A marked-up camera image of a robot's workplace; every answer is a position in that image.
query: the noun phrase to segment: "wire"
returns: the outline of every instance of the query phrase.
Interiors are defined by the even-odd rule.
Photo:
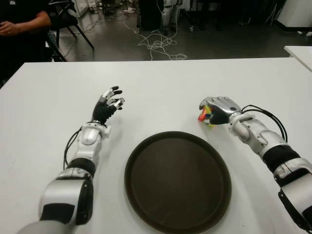
[[[248,107],[254,107],[254,108],[257,108],[257,109],[245,110]],[[247,105],[247,106],[245,106],[242,109],[242,113],[249,112],[249,111],[260,112],[260,113],[263,113],[266,116],[270,117],[277,124],[279,130],[281,131],[283,139],[286,142],[288,142],[288,135],[287,135],[286,129],[285,129],[284,125],[282,124],[282,122],[275,115],[273,115],[271,112],[268,112],[268,111],[266,111],[266,110],[264,110],[264,109],[262,109],[260,107],[255,106],[255,105]]]
[[[162,11],[160,10],[160,7],[158,5],[157,0],[156,0],[156,4],[157,4],[157,7],[158,7],[158,9],[162,15]],[[167,53],[167,51],[165,49],[166,46],[177,45],[177,41],[173,40],[173,38],[177,35],[177,31],[178,31],[177,17],[179,15],[178,12],[179,12],[180,8],[181,8],[181,6],[177,10],[176,19],[175,19],[175,24],[176,24],[175,34],[170,38],[162,35],[159,30],[154,30],[150,33],[150,35],[145,37],[142,34],[140,34],[136,29],[130,28],[126,23],[124,23],[128,29],[133,31],[134,34],[137,34],[143,38],[143,40],[141,40],[137,45],[138,46],[142,46],[142,45],[146,46],[146,48],[150,51],[151,61],[153,61],[152,51],[155,53],[166,55],[169,60],[185,60],[185,59],[187,59],[187,56],[183,53],[179,53],[177,55],[170,55]],[[160,40],[154,40],[152,43],[150,43],[148,38],[150,38],[152,36],[159,36]]]
[[[65,165],[68,166],[68,161],[67,161],[67,152],[69,148],[72,146],[72,144],[75,142],[79,132],[81,131],[81,127],[76,131],[68,140],[66,148],[64,150],[64,159],[63,159],[63,170],[65,170]]]

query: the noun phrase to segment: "gray floor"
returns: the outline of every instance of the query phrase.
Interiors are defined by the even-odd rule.
[[[151,60],[144,46],[137,46],[141,37],[126,28],[135,28],[137,15],[117,12],[116,18],[103,19],[102,14],[86,13],[80,19],[81,28],[95,47],[93,51],[81,35],[75,39],[62,30],[60,50],[68,61],[138,61]],[[213,19],[205,31],[191,32],[185,17],[181,17],[177,45],[167,47],[169,54],[184,53],[188,59],[232,59],[288,57],[285,45],[312,45],[312,38],[296,32],[283,32],[276,25],[248,25],[225,23],[224,31],[214,28]],[[153,53],[154,60],[168,60],[165,55]]]

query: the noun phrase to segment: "equipment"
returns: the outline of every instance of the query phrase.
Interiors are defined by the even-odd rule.
[[[244,111],[245,108],[240,109],[228,97],[207,97],[200,103],[199,109],[203,109],[203,113],[199,119],[206,124],[230,124],[230,132],[248,144],[273,173],[281,187],[278,196],[293,221],[301,229],[312,233],[311,163],[290,147],[284,126],[273,114],[257,107]],[[270,116],[278,123],[283,137],[269,130],[255,116],[246,113],[249,111]]]
[[[73,233],[77,225],[86,224],[90,220],[93,209],[92,179],[98,165],[102,140],[110,132],[105,122],[124,103],[123,98],[112,98],[122,93],[118,89],[118,86],[112,87],[100,97],[91,122],[84,124],[70,138],[64,152],[64,164],[67,167],[41,196],[40,221],[29,224],[18,234],[68,234]],[[68,148],[77,136],[78,149],[67,163]]]

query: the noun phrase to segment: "wall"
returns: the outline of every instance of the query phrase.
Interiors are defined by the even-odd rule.
[[[277,20],[286,27],[312,27],[312,0],[287,0]]]

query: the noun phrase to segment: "brown tray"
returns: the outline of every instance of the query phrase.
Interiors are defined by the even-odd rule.
[[[231,198],[231,179],[218,152],[183,132],[164,132],[140,143],[125,170],[128,199],[150,226],[195,234],[214,226]]]

